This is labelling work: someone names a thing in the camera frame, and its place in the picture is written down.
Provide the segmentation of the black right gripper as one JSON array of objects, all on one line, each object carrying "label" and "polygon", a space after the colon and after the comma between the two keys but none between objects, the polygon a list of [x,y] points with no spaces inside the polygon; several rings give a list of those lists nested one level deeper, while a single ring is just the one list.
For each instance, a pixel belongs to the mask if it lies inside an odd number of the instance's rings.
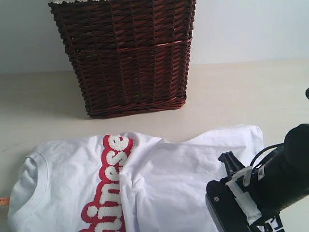
[{"label": "black right gripper", "polygon": [[[234,173],[245,168],[232,152],[223,153],[219,161],[224,163],[227,176],[229,172]],[[245,189],[262,213],[259,224],[264,225],[265,232],[281,232],[283,225],[280,212],[290,205],[290,194],[287,191],[290,165],[285,153],[272,151],[257,167],[251,167],[250,184]]]}]

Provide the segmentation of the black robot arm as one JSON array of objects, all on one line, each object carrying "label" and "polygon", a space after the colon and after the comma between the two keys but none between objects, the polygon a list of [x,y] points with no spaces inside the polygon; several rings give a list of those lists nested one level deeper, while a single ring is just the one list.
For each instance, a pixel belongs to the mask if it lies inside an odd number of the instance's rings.
[{"label": "black robot arm", "polygon": [[291,129],[280,144],[244,166],[222,153],[226,177],[210,181],[205,200],[220,232],[281,232],[280,212],[309,194],[309,126]]}]

